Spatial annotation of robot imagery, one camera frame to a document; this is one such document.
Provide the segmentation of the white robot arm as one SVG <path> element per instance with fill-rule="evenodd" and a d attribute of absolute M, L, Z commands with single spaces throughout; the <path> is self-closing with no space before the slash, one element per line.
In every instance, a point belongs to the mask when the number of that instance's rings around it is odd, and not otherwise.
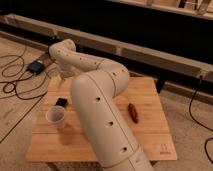
<path fill-rule="evenodd" d="M 72 104 L 103 171 L 154 171 L 114 103 L 128 87 L 128 69 L 113 60 L 77 52 L 70 39 L 51 45 L 49 54 L 66 76 L 73 67 L 82 71 L 72 81 Z"/>

